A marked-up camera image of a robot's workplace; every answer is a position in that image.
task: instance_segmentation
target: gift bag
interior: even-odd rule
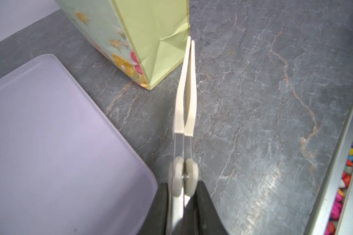
[[[56,0],[86,39],[151,90],[183,61],[188,0]]]

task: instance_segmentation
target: gray marble countertop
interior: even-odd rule
[[[234,234],[301,234],[353,102],[353,0],[190,1],[193,139]],[[152,91],[93,48],[61,11],[0,42],[0,78],[55,54],[165,182],[181,67]]]

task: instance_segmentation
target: paper bag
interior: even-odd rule
[[[56,0],[86,39],[142,87],[183,61],[188,0]]]

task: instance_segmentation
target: white wall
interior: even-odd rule
[[[54,0],[0,0],[0,41],[58,9]]]

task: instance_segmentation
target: purple tray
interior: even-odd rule
[[[0,234],[136,234],[156,190],[54,55],[0,79]]]

